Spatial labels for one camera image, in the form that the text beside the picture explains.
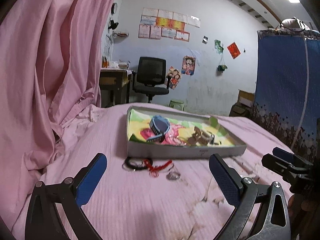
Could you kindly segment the person's right hand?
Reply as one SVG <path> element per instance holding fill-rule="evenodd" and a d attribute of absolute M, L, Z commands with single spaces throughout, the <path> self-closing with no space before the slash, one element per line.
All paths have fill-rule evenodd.
<path fill-rule="evenodd" d="M 294 194 L 288 201 L 291 239 L 320 239 L 319 199 Z"/>

